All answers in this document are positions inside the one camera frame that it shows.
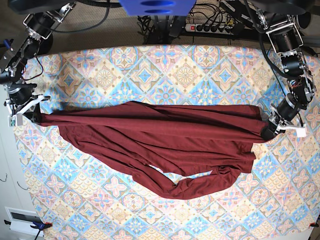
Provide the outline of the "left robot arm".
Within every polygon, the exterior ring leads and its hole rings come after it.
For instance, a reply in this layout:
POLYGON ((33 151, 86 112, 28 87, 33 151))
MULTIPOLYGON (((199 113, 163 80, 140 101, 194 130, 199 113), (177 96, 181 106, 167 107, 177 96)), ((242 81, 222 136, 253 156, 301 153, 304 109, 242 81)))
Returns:
POLYGON ((268 125, 261 137, 269 141, 286 130, 306 136, 301 121, 292 120, 306 110, 316 93, 313 75, 301 50, 304 42, 295 17, 303 15, 315 4, 313 0, 249 0, 244 1, 253 27, 259 33, 259 45, 271 69, 287 80, 289 93, 278 106, 271 107, 268 125))

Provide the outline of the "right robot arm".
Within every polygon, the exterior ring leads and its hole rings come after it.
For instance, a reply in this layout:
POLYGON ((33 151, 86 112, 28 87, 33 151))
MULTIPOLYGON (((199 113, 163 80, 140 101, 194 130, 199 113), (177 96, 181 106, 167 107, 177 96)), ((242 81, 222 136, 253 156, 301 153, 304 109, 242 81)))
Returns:
POLYGON ((11 115, 35 99, 35 84, 26 83, 23 73, 29 59, 36 57, 43 42, 50 41, 53 31, 75 7, 73 0, 9 0, 8 7, 26 15, 25 30, 13 40, 4 40, 6 52, 0 58, 0 84, 7 91, 5 105, 11 115))

